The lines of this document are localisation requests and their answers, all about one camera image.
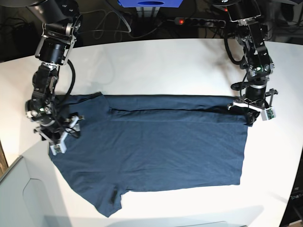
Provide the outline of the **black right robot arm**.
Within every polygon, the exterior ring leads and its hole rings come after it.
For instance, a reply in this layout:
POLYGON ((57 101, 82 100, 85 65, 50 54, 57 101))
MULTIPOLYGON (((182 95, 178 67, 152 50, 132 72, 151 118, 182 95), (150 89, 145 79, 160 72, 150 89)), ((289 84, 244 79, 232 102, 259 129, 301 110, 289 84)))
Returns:
POLYGON ((60 67, 68 62, 76 43, 82 15, 75 0, 37 0, 27 8, 42 22, 43 33, 35 52, 41 64, 33 75, 33 93, 25 111, 39 125, 34 131, 57 145, 67 129, 56 112, 55 86, 60 67))

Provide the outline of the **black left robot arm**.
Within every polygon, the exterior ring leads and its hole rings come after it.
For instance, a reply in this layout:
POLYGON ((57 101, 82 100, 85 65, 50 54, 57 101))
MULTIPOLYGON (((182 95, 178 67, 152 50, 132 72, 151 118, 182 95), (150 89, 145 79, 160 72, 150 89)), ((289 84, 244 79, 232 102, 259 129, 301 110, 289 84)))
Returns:
POLYGON ((252 125, 260 116, 268 121, 276 117, 272 106, 273 97, 278 94, 275 89, 267 90, 269 76, 274 63, 265 45, 262 26, 258 22, 261 11, 255 0, 213 0, 211 5, 223 8, 229 15, 231 23, 235 23, 234 36, 243 48, 243 58, 236 61, 228 45, 228 34, 224 35, 224 46, 233 64, 238 65, 246 73, 242 81, 231 85, 231 89, 239 92, 228 109, 241 108, 252 125))

